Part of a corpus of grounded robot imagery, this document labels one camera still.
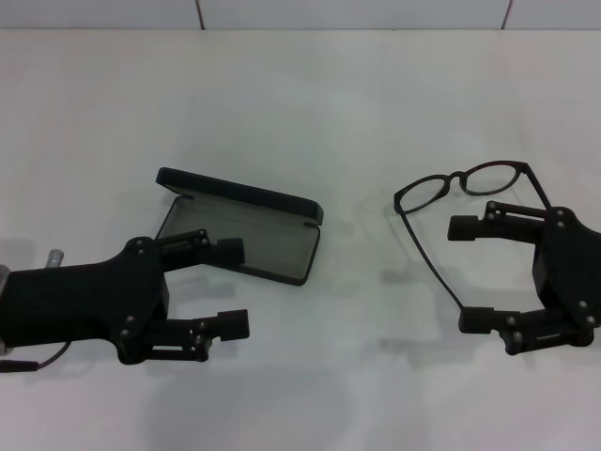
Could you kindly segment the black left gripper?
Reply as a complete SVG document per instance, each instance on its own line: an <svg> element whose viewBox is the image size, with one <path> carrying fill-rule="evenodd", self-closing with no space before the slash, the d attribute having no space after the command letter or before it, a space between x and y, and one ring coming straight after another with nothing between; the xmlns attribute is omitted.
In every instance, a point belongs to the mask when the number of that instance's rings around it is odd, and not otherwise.
<svg viewBox="0 0 601 451"><path fill-rule="evenodd" d="M116 347L122 364L136 365L144 360L205 362L214 339L250 337L246 309L165 319L167 305L156 243L137 237L100 263L11 272L8 345L101 339ZM164 320L152 321L155 317Z"/></svg>

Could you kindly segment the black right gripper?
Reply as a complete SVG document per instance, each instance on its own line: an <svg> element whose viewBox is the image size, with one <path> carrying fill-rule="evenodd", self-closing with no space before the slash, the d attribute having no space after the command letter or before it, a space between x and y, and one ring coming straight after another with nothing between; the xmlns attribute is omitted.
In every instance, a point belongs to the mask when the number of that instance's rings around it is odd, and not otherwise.
<svg viewBox="0 0 601 451"><path fill-rule="evenodd" d="M586 347L593 342L594 330L600 326L600 233L585 226L570 209L541 210L489 201L482 218L452 216L447 239L539 242L532 276L545 309L464 307L458 321L463 334L497 331L509 355Z"/></svg>

